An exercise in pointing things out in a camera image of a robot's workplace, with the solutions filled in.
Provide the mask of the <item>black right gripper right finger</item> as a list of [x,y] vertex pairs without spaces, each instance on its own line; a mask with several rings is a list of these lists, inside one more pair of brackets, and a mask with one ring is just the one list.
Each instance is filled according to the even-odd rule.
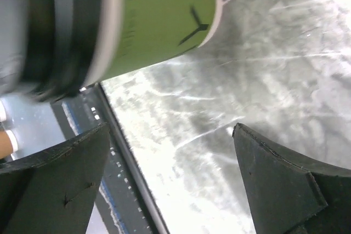
[[257,233],[350,233],[350,170],[237,123],[233,139]]

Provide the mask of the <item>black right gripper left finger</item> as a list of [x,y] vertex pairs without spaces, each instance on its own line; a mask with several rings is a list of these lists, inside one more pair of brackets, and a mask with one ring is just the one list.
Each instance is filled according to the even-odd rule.
[[101,124],[1,164],[1,233],[85,233],[109,148]]

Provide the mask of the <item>black plastic cup lid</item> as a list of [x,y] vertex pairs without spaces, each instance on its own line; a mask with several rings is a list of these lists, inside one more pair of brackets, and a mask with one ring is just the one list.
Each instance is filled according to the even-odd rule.
[[29,0],[27,56],[20,87],[36,101],[77,95],[92,64],[101,0]]

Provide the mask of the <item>green paper coffee cup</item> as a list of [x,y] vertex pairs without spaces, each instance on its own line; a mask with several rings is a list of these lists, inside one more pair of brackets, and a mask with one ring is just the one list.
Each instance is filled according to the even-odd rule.
[[85,85],[172,59],[215,34],[222,0],[102,0]]

